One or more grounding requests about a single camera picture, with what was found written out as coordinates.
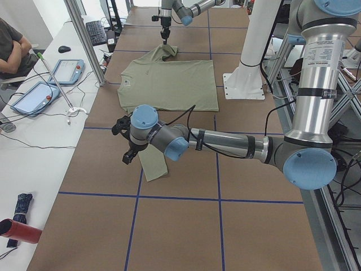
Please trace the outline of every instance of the wall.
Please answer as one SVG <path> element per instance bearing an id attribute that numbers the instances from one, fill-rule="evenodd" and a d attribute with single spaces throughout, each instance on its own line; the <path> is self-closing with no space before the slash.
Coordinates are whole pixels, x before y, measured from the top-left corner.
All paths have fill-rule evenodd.
<path id="1" fill-rule="evenodd" d="M 64 0 L 27 0 L 34 2 L 38 8 L 50 34 L 55 37 L 63 24 L 69 19 L 69 13 Z"/>
<path id="2" fill-rule="evenodd" d="M 21 32 L 31 43 L 46 49 L 52 36 L 31 0 L 1 0 L 0 17 Z"/>

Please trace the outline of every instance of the red cylinder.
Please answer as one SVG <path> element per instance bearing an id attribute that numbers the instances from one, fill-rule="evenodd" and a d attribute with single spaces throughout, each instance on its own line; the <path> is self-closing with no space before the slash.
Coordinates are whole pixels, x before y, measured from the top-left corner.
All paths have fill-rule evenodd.
<path id="1" fill-rule="evenodd" d="M 0 236 L 10 239 L 36 244 L 39 242 L 41 233 L 42 230 L 12 219 L 4 219 L 0 222 Z"/>

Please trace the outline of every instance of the white table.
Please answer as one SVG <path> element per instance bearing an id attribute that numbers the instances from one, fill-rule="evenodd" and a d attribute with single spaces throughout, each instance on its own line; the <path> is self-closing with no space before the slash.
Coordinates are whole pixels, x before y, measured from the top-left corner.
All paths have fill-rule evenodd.
<path id="1" fill-rule="evenodd" d="M 84 22 L 91 20 L 90 17 L 84 17 Z M 61 45 L 69 46 L 71 51 L 64 54 L 58 53 L 58 47 Z M 106 45 L 95 46 L 94 50 L 98 60 L 103 57 L 103 52 L 100 49 L 108 51 Z M 64 24 L 43 56 L 50 67 L 54 67 L 59 59 L 83 59 L 85 61 L 85 70 L 80 81 L 92 70 L 71 22 Z M 38 73 L 46 72 L 41 61 L 38 61 L 35 65 L 35 70 Z M 34 71 L 31 71 L 28 77 L 32 75 L 35 75 Z M 42 81 L 40 77 L 35 77 L 23 83 L 17 92 L 26 92 L 38 81 Z M 80 85 L 80 88 L 86 93 L 81 107 L 88 112 L 90 112 L 98 91 L 98 83 L 96 82 L 97 80 L 92 73 Z M 66 87 L 64 91 L 66 92 L 71 88 Z M 9 104 L 13 104 L 19 97 L 14 96 Z M 68 95 L 69 100 L 75 107 L 80 106 L 82 97 L 83 94 L 78 89 L 74 89 L 72 94 Z M 60 97 L 43 113 L 66 113 L 68 109 L 65 99 Z M 18 115 L 9 106 L 6 106 L 2 112 L 7 117 Z M 68 125 L 65 116 L 39 115 L 35 118 L 26 117 L 14 122 L 16 125 L 14 132 L 2 132 L 2 134 L 36 146 L 76 146 L 86 118 L 87 115 L 80 112 L 77 117 L 71 118 L 71 125 Z M 0 220 L 13 217 L 18 194 L 32 193 L 34 199 L 27 214 L 28 224 L 43 229 L 73 153 L 74 149 L 51 148 L 42 150 L 40 148 L 29 148 L 0 135 Z M 0 237 L 0 254 L 9 250 L 6 248 L 7 241 L 7 238 Z M 0 270 L 26 270 L 35 249 L 36 244 L 19 242 L 17 250 L 0 260 Z"/>

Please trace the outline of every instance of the man's arm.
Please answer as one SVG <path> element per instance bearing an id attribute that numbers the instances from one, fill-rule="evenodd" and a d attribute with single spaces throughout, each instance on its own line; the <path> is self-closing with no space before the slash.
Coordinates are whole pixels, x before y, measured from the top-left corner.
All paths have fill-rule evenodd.
<path id="1" fill-rule="evenodd" d="M 0 72 L 15 74 L 21 63 L 21 45 L 12 41 L 14 47 L 7 61 L 0 59 Z"/>
<path id="2" fill-rule="evenodd" d="M 32 48 L 32 44 L 24 36 L 20 39 L 19 43 L 21 45 L 21 58 L 23 58 Z"/>

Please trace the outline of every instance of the blue umbrella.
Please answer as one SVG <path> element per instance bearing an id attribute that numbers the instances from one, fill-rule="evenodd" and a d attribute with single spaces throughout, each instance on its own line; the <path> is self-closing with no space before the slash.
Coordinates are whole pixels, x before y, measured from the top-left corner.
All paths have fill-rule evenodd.
<path id="1" fill-rule="evenodd" d="M 26 213 L 28 213 L 30 201 L 32 199 L 32 194 L 20 194 L 17 196 L 17 203 L 13 220 L 21 222 L 23 224 L 27 223 L 27 218 L 25 217 L 25 215 Z M 17 240 L 9 239 L 6 247 L 17 247 Z"/>

